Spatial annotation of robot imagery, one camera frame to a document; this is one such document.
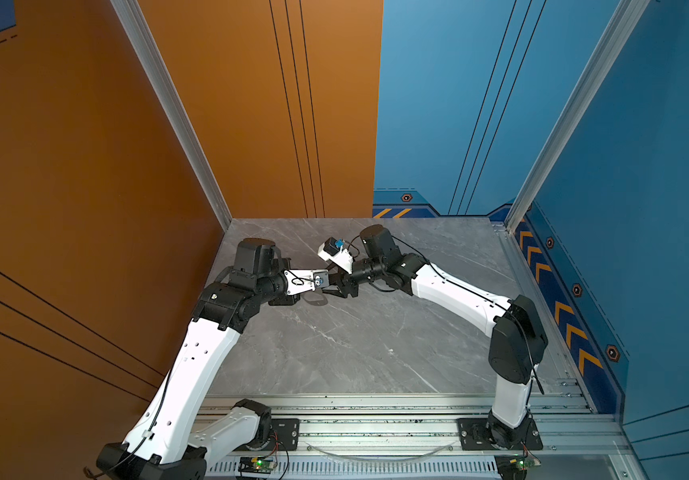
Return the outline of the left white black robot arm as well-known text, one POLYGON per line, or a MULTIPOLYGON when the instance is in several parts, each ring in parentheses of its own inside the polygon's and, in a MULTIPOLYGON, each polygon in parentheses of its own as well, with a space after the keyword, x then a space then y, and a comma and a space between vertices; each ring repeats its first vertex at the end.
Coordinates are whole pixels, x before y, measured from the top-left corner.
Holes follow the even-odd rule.
POLYGON ((192 310, 186 337, 154 399, 124 441, 109 443, 90 479, 202 479, 208 466, 270 435, 270 407, 238 402, 202 433, 194 420, 212 382, 264 304, 292 305, 304 292, 328 285, 324 270, 294 270, 276 243, 246 238, 234 263, 208 284, 192 310))

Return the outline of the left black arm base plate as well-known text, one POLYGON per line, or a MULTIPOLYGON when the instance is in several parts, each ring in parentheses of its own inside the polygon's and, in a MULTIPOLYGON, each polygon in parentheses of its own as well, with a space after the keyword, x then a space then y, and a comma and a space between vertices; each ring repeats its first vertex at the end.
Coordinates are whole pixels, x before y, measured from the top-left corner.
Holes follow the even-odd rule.
POLYGON ((288 450, 288 452, 296 451, 298 449, 298 440, 300 440, 300 419, 298 418, 272 418, 272 428, 270 428, 270 436, 262 444, 241 445, 234 450, 238 452, 270 452, 276 448, 276 439, 280 440, 282 447, 280 450, 288 450))

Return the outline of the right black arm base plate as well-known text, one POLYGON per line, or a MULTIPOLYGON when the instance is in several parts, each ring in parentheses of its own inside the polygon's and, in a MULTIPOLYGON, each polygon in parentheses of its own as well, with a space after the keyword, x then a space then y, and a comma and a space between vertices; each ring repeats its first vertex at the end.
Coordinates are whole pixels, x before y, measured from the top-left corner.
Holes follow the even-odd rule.
POLYGON ((542 436, 534 418, 527 416, 516 428, 491 418, 460 418, 457 420, 462 450, 544 449, 542 436))

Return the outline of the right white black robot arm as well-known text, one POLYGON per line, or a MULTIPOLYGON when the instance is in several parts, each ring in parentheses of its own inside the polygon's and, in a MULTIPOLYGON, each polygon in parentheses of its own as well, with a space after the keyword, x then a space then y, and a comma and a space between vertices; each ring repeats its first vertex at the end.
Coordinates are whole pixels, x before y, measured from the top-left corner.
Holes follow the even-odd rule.
POLYGON ((359 295, 360 286, 382 281, 386 293, 402 291, 432 302, 468 321, 489 339, 488 362, 496 373, 495 400, 485 424, 488 442, 495 449, 526 448, 537 439, 530 410, 533 388, 543 390, 538 367, 549 345, 533 300, 514 299, 468 284, 436 266, 417 248, 408 253, 406 242, 381 224, 359 235, 366 257, 356 260, 346 242, 328 238, 318 257, 334 265, 326 294, 347 298, 359 295))

